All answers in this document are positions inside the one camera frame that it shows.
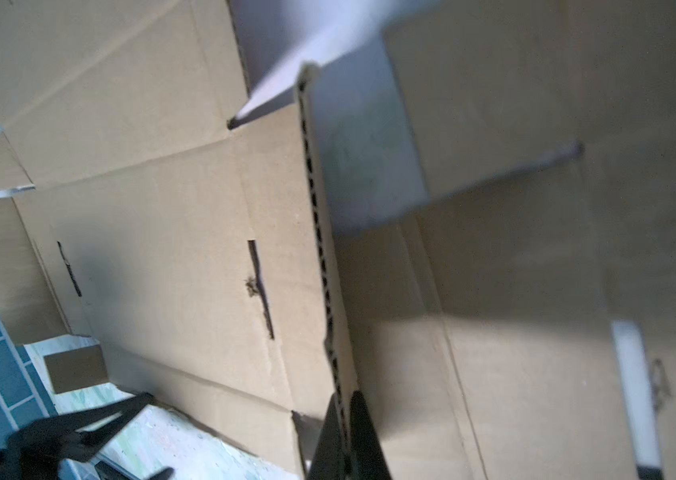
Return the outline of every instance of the unfolded cardboard box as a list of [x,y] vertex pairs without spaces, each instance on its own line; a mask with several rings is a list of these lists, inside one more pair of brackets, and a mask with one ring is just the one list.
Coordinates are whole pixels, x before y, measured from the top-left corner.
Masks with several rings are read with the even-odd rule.
[[634,477],[610,321],[636,320],[675,478],[675,20],[449,2],[392,27],[443,200],[333,245],[319,80],[228,131],[224,2],[0,3],[0,188],[36,186],[0,200],[0,317],[18,343],[100,340],[106,377],[61,362],[59,385],[149,391],[291,472],[293,412],[338,391],[345,432],[359,388],[394,478],[491,480]]

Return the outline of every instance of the cardboard box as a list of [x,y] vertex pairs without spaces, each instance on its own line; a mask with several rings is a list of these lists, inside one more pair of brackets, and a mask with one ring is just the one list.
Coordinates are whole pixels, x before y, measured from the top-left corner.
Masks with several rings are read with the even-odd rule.
[[384,39],[443,200],[333,245],[318,79],[228,131],[224,2],[0,4],[0,164],[36,185],[0,200],[11,337],[95,336],[291,472],[292,412],[359,387],[394,478],[633,478],[610,321],[638,320],[676,477],[676,5],[448,2]]

